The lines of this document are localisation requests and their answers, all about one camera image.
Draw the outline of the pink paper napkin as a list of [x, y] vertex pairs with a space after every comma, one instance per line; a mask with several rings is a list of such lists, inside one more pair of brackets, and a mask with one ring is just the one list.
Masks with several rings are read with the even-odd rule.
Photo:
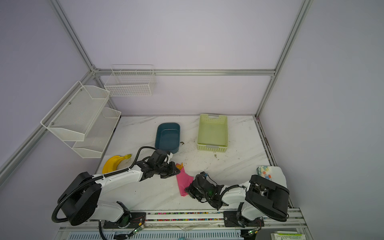
[[182, 197], [185, 197], [188, 195], [188, 193], [185, 191], [185, 188], [189, 187], [191, 183], [194, 180], [194, 177], [188, 175], [185, 172], [185, 169], [183, 168], [180, 170], [180, 173], [176, 175], [177, 181], [178, 181], [178, 187], [179, 191]]

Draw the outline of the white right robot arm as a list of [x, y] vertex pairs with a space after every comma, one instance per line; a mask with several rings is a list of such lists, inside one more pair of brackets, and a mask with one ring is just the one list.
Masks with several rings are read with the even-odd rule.
[[196, 175], [185, 188], [186, 193], [200, 203], [208, 203], [217, 211], [222, 207], [238, 204], [236, 211], [225, 211], [227, 227], [262, 227], [262, 217], [278, 222], [289, 218], [289, 190], [259, 175], [252, 175], [248, 182], [240, 185], [217, 185], [211, 183], [207, 173]]

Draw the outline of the white mesh shelf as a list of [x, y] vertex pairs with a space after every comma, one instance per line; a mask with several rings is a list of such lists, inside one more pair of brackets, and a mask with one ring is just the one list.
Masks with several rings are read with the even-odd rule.
[[80, 157], [101, 158], [120, 120], [121, 112], [104, 108], [83, 142], [76, 142], [72, 150]]
[[83, 142], [110, 99], [110, 92], [76, 82], [41, 120], [63, 142]]

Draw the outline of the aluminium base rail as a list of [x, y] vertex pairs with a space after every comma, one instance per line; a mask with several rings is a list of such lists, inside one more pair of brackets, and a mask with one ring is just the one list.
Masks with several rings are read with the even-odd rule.
[[125, 229], [106, 222], [88, 221], [77, 227], [62, 224], [56, 240], [289, 240], [313, 239], [300, 209], [289, 209], [286, 222], [269, 217], [240, 227], [230, 219], [232, 210], [135, 211]]

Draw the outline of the colourful tissue pack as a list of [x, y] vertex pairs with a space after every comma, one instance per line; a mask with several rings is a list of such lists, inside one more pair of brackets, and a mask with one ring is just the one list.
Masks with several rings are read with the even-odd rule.
[[282, 169], [275, 166], [258, 166], [257, 175], [276, 183], [286, 180]]

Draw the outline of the white mesh upper shelf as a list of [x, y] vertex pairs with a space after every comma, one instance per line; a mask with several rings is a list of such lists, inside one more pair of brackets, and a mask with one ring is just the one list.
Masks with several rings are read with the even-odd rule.
[[110, 92], [76, 82], [41, 120], [63, 142], [83, 142], [110, 99]]

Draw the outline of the yellow plastic spoon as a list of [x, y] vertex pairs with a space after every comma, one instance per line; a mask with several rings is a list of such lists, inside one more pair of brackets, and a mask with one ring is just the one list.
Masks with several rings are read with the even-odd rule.
[[179, 169], [179, 170], [182, 170], [184, 168], [184, 165], [183, 163], [181, 164], [176, 164], [176, 167]]

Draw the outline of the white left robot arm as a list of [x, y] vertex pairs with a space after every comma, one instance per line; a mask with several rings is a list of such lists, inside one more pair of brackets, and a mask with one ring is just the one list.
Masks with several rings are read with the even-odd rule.
[[77, 175], [59, 197], [51, 216], [52, 222], [69, 222], [72, 226], [78, 226], [87, 221], [106, 221], [119, 228], [127, 227], [133, 217], [125, 204], [121, 201], [105, 202], [101, 198], [117, 188], [142, 182], [155, 175], [167, 179], [181, 172], [171, 160], [173, 154], [170, 151], [151, 149], [151, 156], [142, 160], [136, 156], [127, 168], [100, 175], [90, 175], [88, 172]]

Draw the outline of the white mesh lower shelf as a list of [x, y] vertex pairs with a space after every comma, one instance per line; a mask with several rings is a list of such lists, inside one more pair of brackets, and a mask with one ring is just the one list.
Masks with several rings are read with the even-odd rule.
[[72, 150], [80, 157], [101, 158], [120, 120], [121, 112], [104, 108], [83, 142], [76, 142]]

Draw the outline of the yellow banana bunch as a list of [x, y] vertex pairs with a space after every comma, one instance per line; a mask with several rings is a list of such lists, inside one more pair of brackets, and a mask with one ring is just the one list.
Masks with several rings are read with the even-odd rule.
[[102, 174], [108, 174], [117, 170], [119, 164], [124, 160], [129, 160], [132, 157], [131, 154], [125, 156], [113, 156], [107, 160], [102, 169]]

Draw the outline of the aluminium frame post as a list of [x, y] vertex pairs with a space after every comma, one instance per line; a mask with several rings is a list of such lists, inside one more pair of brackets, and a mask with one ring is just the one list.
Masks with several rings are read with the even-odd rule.
[[288, 55], [292, 49], [292, 46], [297, 38], [297, 35], [300, 31], [300, 28], [309, 12], [309, 9], [312, 5], [313, 1], [312, 0], [304, 0], [302, 1], [302, 5], [300, 7], [300, 10], [298, 12], [298, 15], [294, 21], [294, 24], [290, 30], [290, 33], [288, 35], [288, 38], [285, 42], [285, 45], [282, 49], [282, 52], [280, 54], [280, 57], [278, 59], [278, 62], [276, 64], [276, 67], [275, 67], [275, 73], [273, 76], [271, 76], [270, 78], [270, 82], [266, 88], [266, 91], [263, 95], [263, 98], [260, 102], [260, 105], [257, 109], [257, 112], [255, 114], [255, 118], [256, 120], [259, 120], [261, 115], [262, 115], [262, 112], [267, 104], [267, 101], [268, 101], [268, 98], [270, 96], [270, 94], [272, 93], [273, 91], [273, 87], [275, 86], [276, 82], [277, 82], [277, 79], [282, 71], [282, 68], [284, 66], [284, 63], [286, 62], [287, 58], [288, 58]]

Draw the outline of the dark teal plastic bin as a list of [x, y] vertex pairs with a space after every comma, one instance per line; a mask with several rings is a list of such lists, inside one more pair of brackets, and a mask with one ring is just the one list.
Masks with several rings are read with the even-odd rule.
[[181, 127], [178, 123], [162, 123], [157, 128], [155, 148], [176, 154], [180, 147]]

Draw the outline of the light green perforated basket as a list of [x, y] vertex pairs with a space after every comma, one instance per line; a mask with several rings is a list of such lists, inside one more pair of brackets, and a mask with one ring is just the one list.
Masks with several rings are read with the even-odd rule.
[[225, 153], [229, 145], [228, 117], [200, 114], [197, 149]]

